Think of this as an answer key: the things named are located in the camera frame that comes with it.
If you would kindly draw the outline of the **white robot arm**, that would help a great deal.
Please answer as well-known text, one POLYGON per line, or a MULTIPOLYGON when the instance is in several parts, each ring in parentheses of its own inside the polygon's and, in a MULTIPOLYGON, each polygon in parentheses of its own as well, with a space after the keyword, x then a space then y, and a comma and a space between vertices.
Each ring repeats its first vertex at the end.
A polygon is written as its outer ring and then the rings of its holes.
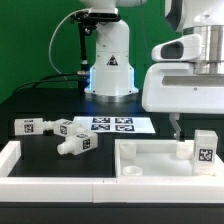
MULTIPOLYGON (((146 0, 81 0, 97 21, 96 61, 85 92, 118 101, 138 92, 129 64, 129 27, 118 7, 146 0)), ((165 0, 165 19, 181 37, 155 46, 142 106, 175 122, 181 113, 224 114, 224 0, 165 0)))

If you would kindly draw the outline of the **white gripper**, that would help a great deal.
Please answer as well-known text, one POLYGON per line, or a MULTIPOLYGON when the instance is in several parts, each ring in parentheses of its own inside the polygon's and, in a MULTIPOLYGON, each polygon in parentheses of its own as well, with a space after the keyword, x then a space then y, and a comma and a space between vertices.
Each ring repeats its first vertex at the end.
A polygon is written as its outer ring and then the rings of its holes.
POLYGON ((193 71, 190 63, 157 63, 145 76, 142 106, 147 112, 170 113, 177 141, 184 141, 179 113, 224 114, 224 75, 193 71))

